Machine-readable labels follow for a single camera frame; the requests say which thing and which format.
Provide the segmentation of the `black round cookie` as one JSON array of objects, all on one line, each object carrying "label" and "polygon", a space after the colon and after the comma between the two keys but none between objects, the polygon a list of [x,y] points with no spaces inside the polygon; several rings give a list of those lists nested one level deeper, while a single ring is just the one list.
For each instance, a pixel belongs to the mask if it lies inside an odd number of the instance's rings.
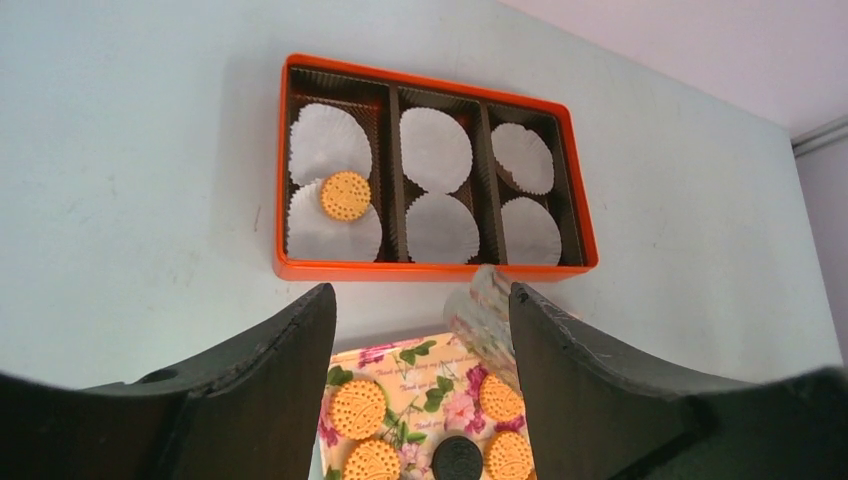
[{"label": "black round cookie", "polygon": [[436,447],[431,470],[435,480],[480,480],[483,464],[480,448],[467,437],[454,435]]}]

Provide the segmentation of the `orange cookie tin box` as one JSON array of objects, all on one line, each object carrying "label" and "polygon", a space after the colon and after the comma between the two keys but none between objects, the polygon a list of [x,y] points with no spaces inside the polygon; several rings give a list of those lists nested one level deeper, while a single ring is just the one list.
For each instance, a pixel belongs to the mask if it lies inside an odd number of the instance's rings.
[{"label": "orange cookie tin box", "polygon": [[[319,103],[350,114],[363,129],[372,154],[371,188],[382,233],[372,262],[300,260],[287,251],[288,213],[295,185],[288,172],[290,130],[299,111]],[[422,190],[401,168],[400,116],[412,107],[449,114],[469,135],[473,151],[470,178],[457,197],[474,217],[479,252],[465,265],[416,263],[406,245],[405,210]],[[479,266],[497,265],[521,281],[555,282],[581,275],[599,261],[597,243],[572,116],[558,103],[410,73],[302,53],[290,55],[281,70],[274,270],[285,280],[451,282],[470,279]],[[520,265],[507,256],[501,209],[519,196],[496,167],[492,131],[515,123],[537,133],[553,156],[554,186],[538,197],[561,235],[555,266]]]}]

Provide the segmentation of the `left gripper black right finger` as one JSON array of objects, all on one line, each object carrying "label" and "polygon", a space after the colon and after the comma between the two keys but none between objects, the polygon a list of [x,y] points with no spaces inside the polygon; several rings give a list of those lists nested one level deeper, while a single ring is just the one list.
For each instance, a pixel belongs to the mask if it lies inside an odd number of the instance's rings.
[{"label": "left gripper black right finger", "polygon": [[539,478],[846,477],[845,368],[748,383],[650,355],[523,283],[509,307]]}]

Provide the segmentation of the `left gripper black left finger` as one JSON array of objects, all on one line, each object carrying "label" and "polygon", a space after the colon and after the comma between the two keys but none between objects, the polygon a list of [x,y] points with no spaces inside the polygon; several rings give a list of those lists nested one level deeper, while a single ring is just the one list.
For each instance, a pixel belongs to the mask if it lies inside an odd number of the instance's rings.
[{"label": "left gripper black left finger", "polygon": [[254,327],[133,383],[3,375],[5,479],[305,479],[337,324],[322,283]]}]

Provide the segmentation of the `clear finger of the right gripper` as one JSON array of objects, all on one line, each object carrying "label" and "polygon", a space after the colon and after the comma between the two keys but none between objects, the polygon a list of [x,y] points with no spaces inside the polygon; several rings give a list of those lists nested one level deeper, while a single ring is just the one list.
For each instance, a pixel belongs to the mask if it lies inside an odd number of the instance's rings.
[{"label": "clear finger of the right gripper", "polygon": [[450,332],[469,353],[514,391],[520,390],[509,323],[512,281],[494,265],[482,265],[467,287],[455,290],[443,308]]}]

